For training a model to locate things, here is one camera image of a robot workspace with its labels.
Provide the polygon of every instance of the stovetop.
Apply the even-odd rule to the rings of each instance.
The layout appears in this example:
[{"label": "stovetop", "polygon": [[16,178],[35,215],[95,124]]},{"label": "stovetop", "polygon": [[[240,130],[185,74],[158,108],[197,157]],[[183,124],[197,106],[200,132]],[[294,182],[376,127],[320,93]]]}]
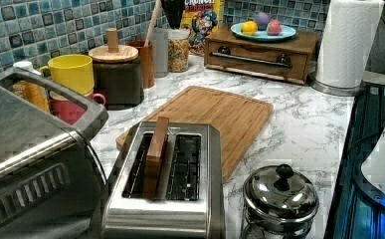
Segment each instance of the stovetop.
[{"label": "stovetop", "polygon": [[385,86],[355,98],[324,238],[385,238],[385,199],[363,181],[360,164],[385,126]]}]

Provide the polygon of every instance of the bamboo cutting board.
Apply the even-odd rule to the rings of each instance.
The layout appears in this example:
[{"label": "bamboo cutting board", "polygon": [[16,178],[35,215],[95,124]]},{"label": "bamboo cutting board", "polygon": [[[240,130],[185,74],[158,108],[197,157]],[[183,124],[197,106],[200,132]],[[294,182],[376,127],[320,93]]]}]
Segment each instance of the bamboo cutting board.
[{"label": "bamboo cutting board", "polygon": [[[226,182],[266,124],[273,105],[240,95],[188,87],[144,121],[209,123],[220,132],[223,182]],[[121,148],[127,132],[116,139]]]}]

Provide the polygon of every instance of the wooden box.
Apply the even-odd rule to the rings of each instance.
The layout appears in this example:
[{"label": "wooden box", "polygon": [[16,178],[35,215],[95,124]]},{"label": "wooden box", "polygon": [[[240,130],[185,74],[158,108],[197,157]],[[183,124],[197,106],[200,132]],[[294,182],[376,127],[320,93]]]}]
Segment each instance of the wooden box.
[{"label": "wooden box", "polygon": [[313,32],[297,32],[280,42],[236,38],[222,28],[205,39],[206,68],[304,85],[319,39]]}]

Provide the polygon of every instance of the purple egg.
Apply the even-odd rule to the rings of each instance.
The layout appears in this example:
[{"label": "purple egg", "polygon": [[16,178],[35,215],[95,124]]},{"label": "purple egg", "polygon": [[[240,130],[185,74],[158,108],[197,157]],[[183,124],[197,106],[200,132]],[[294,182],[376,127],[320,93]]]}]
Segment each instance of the purple egg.
[{"label": "purple egg", "polygon": [[271,21],[271,17],[266,13],[259,12],[255,16],[255,22],[258,25],[258,30],[265,31],[267,29],[267,25],[269,25]]}]

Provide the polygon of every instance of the toaster slot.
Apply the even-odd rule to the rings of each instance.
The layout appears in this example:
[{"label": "toaster slot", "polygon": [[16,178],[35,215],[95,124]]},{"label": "toaster slot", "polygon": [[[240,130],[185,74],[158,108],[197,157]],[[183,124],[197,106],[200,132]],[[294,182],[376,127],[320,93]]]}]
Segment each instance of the toaster slot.
[{"label": "toaster slot", "polygon": [[152,133],[145,133],[140,143],[138,153],[133,163],[132,171],[123,190],[123,197],[142,198],[143,175],[145,173],[145,160],[151,145]]},{"label": "toaster slot", "polygon": [[199,198],[201,136],[176,135],[166,198],[194,201]]}]

